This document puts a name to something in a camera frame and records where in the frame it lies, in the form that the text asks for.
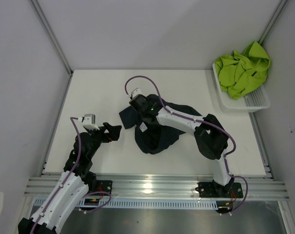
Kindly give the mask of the dark navy shorts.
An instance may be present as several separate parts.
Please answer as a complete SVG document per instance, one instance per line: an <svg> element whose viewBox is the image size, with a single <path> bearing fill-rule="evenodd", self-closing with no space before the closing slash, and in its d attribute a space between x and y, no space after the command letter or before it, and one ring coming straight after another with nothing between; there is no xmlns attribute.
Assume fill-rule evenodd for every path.
<svg viewBox="0 0 295 234"><path fill-rule="evenodd" d="M145 154L158 154L179 140L183 131L169 127L145 123L132 106L119 112L120 119L125 129L135 127L135 141Z"/></svg>

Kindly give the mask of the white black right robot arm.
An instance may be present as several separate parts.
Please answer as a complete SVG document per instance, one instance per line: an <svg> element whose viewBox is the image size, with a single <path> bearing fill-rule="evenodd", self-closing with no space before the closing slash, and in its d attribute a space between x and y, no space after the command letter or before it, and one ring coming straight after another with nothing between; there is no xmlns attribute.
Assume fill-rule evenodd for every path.
<svg viewBox="0 0 295 234"><path fill-rule="evenodd" d="M165 106L163 100L152 103L142 94L132 95L129 104L140 114L142 122L159 129L175 129L194 136L199 152L213 161L213 187L218 196L231 192L234 176L230 174L226 156L228 140L234 139L223 129L214 115L192 116Z"/></svg>

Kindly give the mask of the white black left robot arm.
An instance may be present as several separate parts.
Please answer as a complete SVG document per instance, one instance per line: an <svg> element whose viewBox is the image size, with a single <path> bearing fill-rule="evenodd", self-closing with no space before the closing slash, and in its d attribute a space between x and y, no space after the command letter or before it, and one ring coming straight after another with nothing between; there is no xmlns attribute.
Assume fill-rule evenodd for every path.
<svg viewBox="0 0 295 234"><path fill-rule="evenodd" d="M71 212L85 196L96 195L97 200L112 198L112 181L98 180L90 169L92 158L101 144L117 141L122 126L105 122L100 127L83 127L85 132L77 132L54 189L30 218L22 218L19 222L20 234L59 234Z"/></svg>

